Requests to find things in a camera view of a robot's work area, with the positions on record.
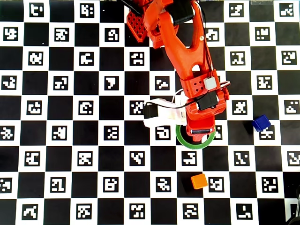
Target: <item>table surface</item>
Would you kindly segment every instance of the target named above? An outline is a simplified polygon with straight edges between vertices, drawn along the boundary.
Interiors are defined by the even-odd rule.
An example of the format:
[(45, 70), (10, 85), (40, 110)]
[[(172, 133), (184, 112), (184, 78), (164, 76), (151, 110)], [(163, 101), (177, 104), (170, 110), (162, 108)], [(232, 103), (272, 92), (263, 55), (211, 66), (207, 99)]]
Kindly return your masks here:
[[(211, 145), (189, 150), (174, 126), (143, 124), (141, 103), (181, 85), (121, 3), (0, 1), (0, 225), (285, 224), (300, 184), (299, 1), (200, 5), (231, 95)], [(209, 186), (193, 190), (202, 172)]]

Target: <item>small cube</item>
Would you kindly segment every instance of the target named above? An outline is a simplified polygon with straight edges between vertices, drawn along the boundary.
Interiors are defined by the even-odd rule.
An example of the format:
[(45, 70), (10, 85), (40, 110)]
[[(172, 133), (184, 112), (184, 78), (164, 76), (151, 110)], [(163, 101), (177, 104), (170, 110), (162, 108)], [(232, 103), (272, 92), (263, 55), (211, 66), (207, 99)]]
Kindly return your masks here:
[(192, 179), (194, 189), (201, 189), (208, 185), (206, 177), (203, 173), (196, 175), (196, 176), (192, 176), (191, 179)]
[(265, 128), (268, 128), (269, 126), (271, 126), (271, 123), (266, 115), (262, 115), (262, 116), (256, 118), (252, 122), (252, 125), (254, 126), (254, 128), (257, 132), (262, 132)]

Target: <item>black square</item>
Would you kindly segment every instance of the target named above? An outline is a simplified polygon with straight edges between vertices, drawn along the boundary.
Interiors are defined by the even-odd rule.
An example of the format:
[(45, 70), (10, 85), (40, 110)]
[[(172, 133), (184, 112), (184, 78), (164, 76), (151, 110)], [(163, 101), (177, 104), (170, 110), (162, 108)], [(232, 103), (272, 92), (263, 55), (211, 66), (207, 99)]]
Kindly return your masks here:
[(124, 96), (100, 96), (99, 120), (123, 120)]
[[(259, 224), (285, 224), (285, 200), (284, 199), (257, 199)], [(275, 217), (268, 216), (273, 212)]]
[(73, 96), (48, 96), (48, 120), (71, 120), (72, 118)]
[(269, 120), (279, 119), (277, 96), (253, 96), (253, 117), (265, 114)]
[(209, 47), (212, 64), (216, 70), (225, 70), (225, 48)]
[(99, 46), (99, 24), (75, 23), (75, 46)]
[(150, 70), (174, 70), (164, 47), (150, 48)]
[(21, 96), (0, 96), (0, 120), (19, 120)]
[(278, 75), (278, 93), (279, 95), (297, 95), (300, 94), (298, 83), (300, 71), (277, 71)]
[(49, 70), (73, 70), (74, 48), (49, 49)]
[(1, 70), (22, 70), (23, 47), (0, 47), (0, 53)]
[(46, 171), (71, 171), (71, 160), (71, 146), (47, 146)]
[(228, 121), (229, 145), (253, 145), (253, 126), (251, 121)]
[(98, 224), (124, 224), (124, 199), (98, 199)]
[(50, 22), (74, 22), (74, 1), (55, 1), (50, 3)]
[(249, 2), (250, 22), (274, 21), (274, 6), (270, 1), (267, 4), (252, 1)]
[(149, 72), (125, 72), (125, 95), (149, 95)]
[(24, 5), (22, 1), (0, 1), (0, 21), (23, 22)]
[(44, 181), (44, 172), (19, 172), (18, 198), (43, 198)]
[(231, 224), (230, 199), (204, 199), (204, 221), (205, 224)]
[(125, 198), (150, 197), (150, 172), (125, 172)]
[(70, 224), (71, 199), (45, 199), (44, 224)]
[(0, 200), (0, 225), (15, 224), (16, 199)]
[(227, 146), (208, 146), (202, 155), (204, 171), (228, 171)]
[(226, 22), (225, 34), (225, 46), (250, 45), (248, 22)]
[(73, 145), (98, 145), (98, 121), (74, 121)]
[(299, 184), (296, 182), (300, 178), (300, 172), (283, 172), (283, 184), (285, 188), (285, 198), (296, 198), (296, 189)]
[(227, 87), (231, 95), (252, 94), (250, 71), (226, 71), (226, 79), (232, 81)]
[(150, 130), (143, 121), (125, 121), (125, 145), (150, 145)]
[(176, 198), (151, 198), (151, 224), (177, 224)]
[(49, 24), (26, 22), (24, 24), (25, 46), (48, 46)]
[(300, 145), (300, 120), (281, 120), (280, 133), (282, 145)]
[(46, 121), (21, 121), (21, 145), (46, 145)]
[(274, 70), (276, 69), (275, 46), (251, 47), (252, 70)]
[(23, 95), (47, 95), (48, 72), (23, 71)]
[(100, 48), (100, 70), (124, 70), (124, 48)]
[(176, 146), (151, 146), (151, 171), (176, 171)]
[(229, 177), (231, 198), (256, 198), (255, 172), (230, 172)]
[(72, 173), (72, 198), (97, 198), (97, 172)]
[(143, 42), (137, 42), (136, 38), (132, 35), (131, 30), (127, 24), (125, 25), (125, 47), (149, 47), (149, 37), (146, 36)]
[(124, 147), (99, 146), (99, 171), (124, 171)]
[(99, 72), (74, 72), (74, 95), (98, 95)]
[(223, 1), (200, 1), (199, 4), (205, 12), (206, 22), (224, 22)]
[(0, 172), (17, 172), (19, 147), (0, 147)]

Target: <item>white square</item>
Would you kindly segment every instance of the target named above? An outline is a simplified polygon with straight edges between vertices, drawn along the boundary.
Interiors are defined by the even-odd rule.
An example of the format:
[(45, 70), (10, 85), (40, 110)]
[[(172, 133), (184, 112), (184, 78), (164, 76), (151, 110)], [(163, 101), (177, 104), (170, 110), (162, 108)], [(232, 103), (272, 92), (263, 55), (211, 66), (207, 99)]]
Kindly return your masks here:
[(298, 100), (300, 95), (278, 95), (279, 119), (280, 120), (300, 120), (300, 114), (290, 114), (285, 108), (285, 100)]
[(277, 70), (299, 70), (300, 46), (299, 45), (277, 45), (276, 62), (277, 62)]
[(230, 172), (255, 172), (254, 145), (229, 145), (228, 164)]
[(15, 132), (10, 131), (10, 139), (6, 138), (0, 141), (0, 146), (19, 146), (20, 145), (20, 135), (21, 135), (21, 121), (20, 120), (0, 120), (0, 126), (14, 126)]
[(228, 145), (228, 125), (226, 120), (215, 120), (216, 132), (215, 138), (210, 143), (211, 146)]
[[(44, 6), (32, 5), (32, 3), (43, 3)], [(24, 1), (24, 22), (48, 23), (50, 21), (50, 6), (48, 0), (25, 0)]]
[(21, 70), (2, 70), (0, 79), (0, 95), (22, 95), (23, 72)]
[(0, 22), (0, 46), (23, 46), (24, 44), (23, 22)]
[[(174, 71), (150, 71), (149, 72), (149, 88), (150, 88), (150, 95), (152, 96), (172, 96), (175, 94), (175, 72)], [(169, 79), (168, 81), (163, 81), (160, 79), (162, 77), (163, 79)], [(158, 85), (157, 90), (156, 82), (159, 82), (161, 80), (160, 84)]]
[[(252, 219), (238, 219), (237, 218), (237, 209), (236, 204), (251, 204), (252, 205)], [(258, 205), (256, 198), (231, 198), (230, 199), (230, 211), (231, 211), (231, 224), (232, 225), (253, 225), (258, 223)]]
[[(130, 60), (132, 60), (132, 63), (135, 63), (136, 65), (131, 66)], [(150, 48), (149, 47), (125, 47), (124, 48), (124, 71), (150, 71)]]
[(272, 139), (273, 131), (268, 129), (263, 130), (261, 133), (261, 140), (260, 140), (260, 133), (253, 128), (253, 135), (254, 135), (254, 145), (258, 146), (279, 146), (281, 145), (281, 135), (280, 135), (280, 121), (279, 120), (270, 120), (271, 125), (274, 125), (275, 129), (275, 140)]
[(122, 96), (125, 95), (124, 71), (99, 71), (99, 95)]
[(47, 120), (47, 114), (47, 95), (22, 95), (21, 120)]
[(225, 28), (223, 22), (207, 22), (206, 43), (208, 47), (224, 47), (225, 46)]
[[(51, 192), (55, 189), (62, 192)], [(72, 172), (45, 172), (44, 198), (71, 198)]]
[[(22, 220), (23, 205), (37, 204), (37, 215), (35, 212), (31, 216), (35, 216), (35, 220)], [(15, 210), (15, 224), (22, 225), (39, 225), (44, 222), (44, 199), (43, 198), (18, 198)]]
[[(115, 180), (115, 186), (109, 186), (109, 182), (112, 181), (113, 178), (118, 178)], [(116, 190), (118, 186), (118, 192), (105, 192), (104, 188), (108, 190)], [(98, 172), (98, 198), (124, 198), (124, 172)]]
[[(187, 155), (188, 158), (183, 159), (182, 154)], [(192, 150), (183, 145), (176, 145), (176, 171), (190, 172), (202, 170), (202, 149)]]
[[(100, 47), (124, 47), (125, 46), (125, 26), (123, 23), (100, 23)], [(108, 31), (107, 40), (105, 39), (106, 31)]]
[[(98, 145), (99, 146), (124, 146), (124, 121), (123, 120), (99, 120)], [(117, 128), (118, 138), (105, 137), (105, 126)]]
[(49, 47), (24, 46), (23, 47), (23, 71), (48, 71)]
[(6, 189), (11, 189), (11, 193), (0, 193), (0, 199), (17, 199), (18, 198), (18, 181), (19, 173), (18, 172), (1, 172), (0, 173), (0, 182), (1, 178), (11, 178), (12, 181), (7, 181)]
[[(171, 178), (171, 185), (166, 183), (166, 185), (160, 185), (157, 187), (156, 177), (160, 179)], [(170, 192), (156, 192), (157, 188), (159, 190), (168, 190), (170, 188)], [(150, 172), (150, 197), (151, 198), (177, 198), (177, 173), (176, 171), (151, 171)]]
[(250, 46), (225, 46), (225, 70), (250, 71)]
[(250, 22), (249, 28), (250, 46), (276, 46), (275, 22)]
[(73, 121), (72, 120), (47, 120), (46, 145), (47, 146), (72, 146), (73, 144)]
[[(265, 186), (267, 180), (262, 181), (262, 177), (277, 178), (278, 193), (266, 193), (268, 188)], [(257, 198), (285, 198), (283, 185), (283, 173), (282, 172), (256, 172), (256, 192)]]
[(278, 95), (276, 70), (251, 70), (252, 95)]
[(124, 171), (125, 172), (150, 172), (150, 146), (132, 145), (124, 146)]
[(98, 146), (72, 147), (72, 172), (98, 172)]
[(49, 23), (49, 46), (50, 47), (74, 47), (74, 45), (75, 45), (75, 23), (72, 22)]
[(99, 47), (74, 47), (74, 71), (99, 71), (99, 58)]
[[(281, 3), (292, 4), (292, 15), (291, 16), (282, 16), (284, 13), (287, 13), (290, 7), (287, 7), (287, 11), (283, 10), (281, 12), (279, 5)], [(276, 0), (274, 1), (274, 19), (275, 22), (299, 22), (299, 1), (298, 0)]]
[(18, 171), (45, 172), (46, 146), (20, 146)]
[[(240, 102), (239, 105), (243, 106), (243, 102), (247, 102), (247, 114), (233, 114), (233, 112), (240, 112), (239, 105), (236, 105), (233, 109), (232, 101), (237, 101), (237, 104)], [(252, 95), (231, 95), (229, 100), (226, 102), (227, 104), (227, 120), (253, 120), (253, 102), (252, 102)]]
[(75, 23), (99, 23), (100, 2), (93, 0), (74, 1), (74, 18)]
[[(193, 205), (198, 209), (198, 219), (184, 219), (183, 215), (192, 213), (183, 211), (183, 204)], [(204, 225), (204, 199), (203, 198), (177, 198), (177, 224), (178, 225)]]
[(74, 71), (48, 71), (48, 95), (72, 96), (74, 94)]
[(73, 120), (99, 120), (99, 96), (74, 95)]
[[(92, 219), (76, 219), (77, 204), (91, 204), (91, 217)], [(97, 213), (98, 213), (98, 199), (97, 198), (71, 198), (70, 209), (70, 224), (72, 225), (97, 225)]]
[(282, 145), (281, 160), (283, 172), (300, 172), (300, 146)]
[(144, 104), (148, 101), (149, 95), (125, 95), (124, 120), (144, 120)]
[[(203, 171), (203, 173), (208, 182), (208, 186), (203, 188), (204, 198), (230, 198), (229, 172)], [(217, 192), (210, 192), (209, 188), (216, 189)]]
[[(232, 6), (230, 6), (230, 3), (236, 3), (236, 4), (243, 5), (242, 7), (243, 7), (244, 16), (230, 17), (230, 8), (232, 7)], [(224, 22), (225, 23), (247, 23), (247, 22), (249, 22), (249, 1), (245, 1), (245, 0), (224, 1)]]
[[(137, 206), (144, 204), (143, 217), (145, 219), (130, 219), (131, 206)], [(124, 198), (124, 225), (151, 225), (151, 199), (150, 198)]]

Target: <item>cable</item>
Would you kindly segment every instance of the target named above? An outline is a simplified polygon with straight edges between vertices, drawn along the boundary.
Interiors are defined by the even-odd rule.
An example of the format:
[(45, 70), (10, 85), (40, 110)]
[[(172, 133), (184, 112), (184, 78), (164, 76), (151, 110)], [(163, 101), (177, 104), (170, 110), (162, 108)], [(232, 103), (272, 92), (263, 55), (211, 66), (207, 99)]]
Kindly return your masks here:
[(207, 91), (205, 94), (203, 94), (203, 95), (201, 95), (201, 96), (199, 96), (199, 97), (196, 97), (194, 101), (189, 102), (189, 103), (186, 103), (185, 105), (182, 105), (182, 106), (179, 106), (179, 107), (168, 107), (168, 106), (160, 105), (160, 104), (153, 103), (153, 102), (146, 102), (145, 105), (147, 105), (148, 103), (151, 103), (151, 104), (153, 104), (153, 105), (158, 105), (158, 106), (163, 107), (163, 108), (168, 108), (168, 109), (181, 109), (181, 108), (183, 108), (183, 107), (186, 107), (186, 106), (188, 106), (188, 105), (190, 105), (190, 104), (192, 104), (192, 103), (195, 103), (196, 101), (202, 99), (203, 97), (205, 97), (205, 95), (206, 95), (207, 93), (208, 93), (208, 91)]

